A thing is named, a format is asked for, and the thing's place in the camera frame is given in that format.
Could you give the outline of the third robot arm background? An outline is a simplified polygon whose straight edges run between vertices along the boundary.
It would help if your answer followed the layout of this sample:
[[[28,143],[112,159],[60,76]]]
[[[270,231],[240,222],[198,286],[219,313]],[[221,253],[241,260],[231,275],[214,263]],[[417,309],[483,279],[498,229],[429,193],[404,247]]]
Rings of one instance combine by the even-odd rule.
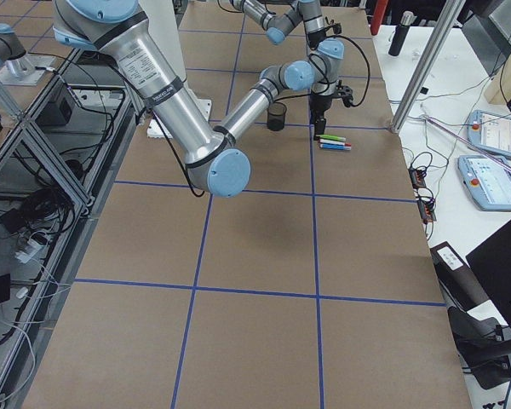
[[[36,70],[34,58],[27,52],[14,29],[0,23],[0,82],[4,85],[36,86],[43,74]]]

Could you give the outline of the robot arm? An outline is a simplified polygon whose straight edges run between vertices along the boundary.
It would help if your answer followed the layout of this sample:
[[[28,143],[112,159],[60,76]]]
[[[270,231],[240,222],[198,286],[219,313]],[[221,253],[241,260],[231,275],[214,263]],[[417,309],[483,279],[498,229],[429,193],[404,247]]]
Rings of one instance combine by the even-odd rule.
[[[326,39],[326,25],[320,1],[294,1],[283,14],[273,14],[263,1],[230,1],[232,9],[226,9],[217,1],[218,7],[229,13],[241,13],[250,17],[266,33],[274,45],[281,44],[300,24],[303,24],[307,45],[316,49]]]
[[[215,196],[236,196],[248,184],[250,161],[235,143],[280,93],[310,89],[314,97],[331,97],[339,83],[344,45],[326,37],[319,2],[296,1],[285,14],[272,15],[259,1],[233,1],[231,5],[258,22],[274,44],[303,24],[311,52],[304,60],[263,70],[233,111],[212,127],[150,36],[150,20],[138,2],[55,1],[53,5],[56,40],[111,56],[183,149],[190,182]]]

